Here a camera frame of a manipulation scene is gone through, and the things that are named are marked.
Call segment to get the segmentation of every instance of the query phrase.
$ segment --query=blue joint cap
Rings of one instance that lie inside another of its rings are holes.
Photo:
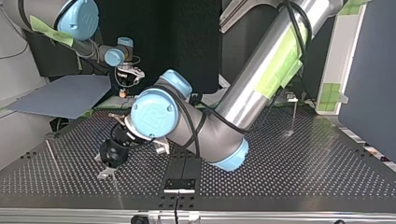
[[[233,153],[233,155],[229,156],[224,161],[219,161],[211,164],[219,167],[222,170],[231,172],[238,169],[242,165],[242,163],[244,163],[247,154],[248,154],[248,141],[244,138],[242,140],[241,146]]]
[[[137,131],[150,138],[172,132],[179,119],[175,100],[166,91],[149,89],[137,98],[131,111],[131,122]]]
[[[119,45],[123,45],[126,47],[134,47],[134,41],[131,38],[128,37],[119,37],[119,40],[117,42]]]
[[[113,67],[121,65],[124,60],[124,54],[120,49],[110,49],[105,54],[106,63]]]
[[[63,10],[72,0],[64,4]],[[70,34],[76,40],[87,40],[99,25],[99,9],[93,0],[77,0],[61,17],[58,31]]]
[[[177,71],[169,69],[161,76],[161,78],[165,79],[175,87],[185,99],[189,98],[192,92],[192,87],[190,83]]]

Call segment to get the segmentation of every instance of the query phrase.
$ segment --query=black perforated table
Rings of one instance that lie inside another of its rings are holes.
[[[289,107],[258,118],[235,172],[172,145],[170,155],[131,152],[116,180],[99,180],[104,166],[93,158],[116,122],[109,112],[127,113],[95,111],[2,170],[0,207],[396,214],[396,174],[310,108],[300,107],[295,121]],[[194,179],[195,193],[165,194],[168,179]]]

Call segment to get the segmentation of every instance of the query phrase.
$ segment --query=green tape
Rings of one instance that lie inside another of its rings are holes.
[[[361,12],[361,7],[366,4],[365,0],[349,0],[340,11],[339,15],[358,15]]]
[[[92,116],[92,114],[93,114],[93,110],[91,109],[91,110],[88,110],[88,111],[86,111],[84,114],[82,114],[81,116],[83,117],[83,118],[90,118],[91,116]]]
[[[335,111],[338,102],[340,101],[340,90],[341,84],[339,83],[323,83],[318,110],[329,112]]]
[[[306,39],[306,29],[299,24],[303,39]],[[280,43],[272,61],[264,71],[255,91],[266,98],[271,98],[276,90],[285,87],[302,66],[299,61],[301,56],[300,47],[297,43],[292,27],[289,28]]]
[[[34,16],[30,16],[30,23],[32,25],[33,31],[42,33],[43,35],[46,35],[47,37],[60,43],[64,43],[70,47],[73,46],[73,36],[70,34],[58,32]]]

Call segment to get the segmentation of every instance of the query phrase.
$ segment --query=gray wall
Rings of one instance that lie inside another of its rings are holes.
[[[339,119],[396,161],[396,1],[368,4]]]

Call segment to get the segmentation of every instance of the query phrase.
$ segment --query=robotic arm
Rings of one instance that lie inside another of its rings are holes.
[[[31,24],[31,16],[34,16],[51,29],[71,35],[71,46],[61,44],[79,57],[116,67],[121,91],[137,85],[145,77],[144,72],[133,67],[132,39],[120,37],[116,47],[98,45],[90,40],[99,23],[99,10],[93,0],[4,0],[3,5],[7,15],[22,29],[34,32]]]
[[[283,3],[281,0],[256,2],[275,7]],[[236,170],[243,164],[249,150],[245,133],[276,90],[286,86],[302,66],[299,59],[303,44],[299,43],[299,47],[295,33],[310,40],[327,18],[338,13],[346,2],[294,0],[294,10],[280,6],[273,25],[211,113],[204,113],[186,103],[191,95],[191,85],[178,72],[166,71],[154,86],[137,96],[127,117],[123,120],[118,118],[124,126],[121,134],[124,136],[120,138],[126,142],[128,138],[146,139],[154,143],[158,153],[169,151],[169,139],[220,169]],[[122,75],[136,76],[138,82],[139,75],[133,72],[131,39],[120,38],[116,47],[100,46],[97,51],[92,47],[95,44],[89,38],[98,25],[98,8],[92,0],[4,0],[4,7],[8,16],[23,29],[32,31],[29,16],[34,15],[52,28],[72,35],[75,41],[69,48],[79,55],[106,61],[117,67]],[[307,23],[312,29],[306,29]],[[125,155],[125,145],[128,144],[105,147],[113,147],[115,150],[112,151],[119,149]],[[101,155],[101,161],[109,157],[112,156]],[[117,168],[122,162],[115,164],[111,168]]]
[[[271,28],[212,113],[206,114],[186,103],[191,94],[190,84],[176,71],[168,70],[137,97],[125,119],[126,126],[147,139],[170,139],[222,170],[236,170],[248,154],[245,133],[276,90],[286,86],[302,66],[290,14],[294,13],[301,35],[311,39],[346,2],[295,0],[292,2],[295,11],[280,5]],[[305,22],[310,23],[311,30],[305,29]]]

